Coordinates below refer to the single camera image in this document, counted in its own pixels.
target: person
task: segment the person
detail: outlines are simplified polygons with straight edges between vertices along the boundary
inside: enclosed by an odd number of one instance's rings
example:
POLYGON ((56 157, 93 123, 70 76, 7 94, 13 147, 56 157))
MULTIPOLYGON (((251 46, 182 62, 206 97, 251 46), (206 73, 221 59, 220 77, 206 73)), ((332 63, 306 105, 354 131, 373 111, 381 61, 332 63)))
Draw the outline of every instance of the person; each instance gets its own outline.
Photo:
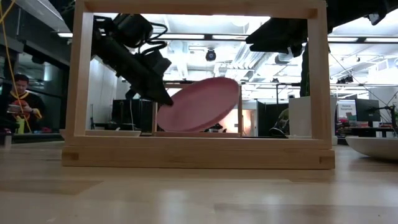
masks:
POLYGON ((39 131, 39 121, 43 118, 45 106, 42 99, 32 93, 26 91, 29 85, 29 78, 26 75, 17 74, 14 76, 16 85, 12 86, 12 90, 6 95, 5 104, 8 105, 7 119, 24 124, 24 133, 29 132, 27 123, 30 130, 39 131), (19 106, 18 98, 21 101, 23 111, 19 106))

